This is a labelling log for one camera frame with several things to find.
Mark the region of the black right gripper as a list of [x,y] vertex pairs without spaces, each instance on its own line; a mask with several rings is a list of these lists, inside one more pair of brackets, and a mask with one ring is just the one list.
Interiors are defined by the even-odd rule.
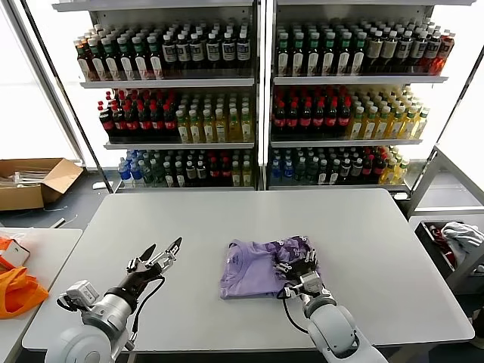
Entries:
[[284,281],[300,281],[300,277],[318,269],[317,254],[314,248],[307,252],[305,259],[287,264],[274,264],[275,277]]

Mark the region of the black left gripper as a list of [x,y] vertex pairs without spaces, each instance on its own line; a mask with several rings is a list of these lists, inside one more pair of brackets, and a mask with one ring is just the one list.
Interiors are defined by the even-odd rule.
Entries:
[[181,244],[182,237],[178,237],[165,251],[154,257],[156,244],[152,244],[139,257],[131,259],[126,266],[126,277],[116,287],[116,295],[123,299],[138,299],[150,282],[173,266]]

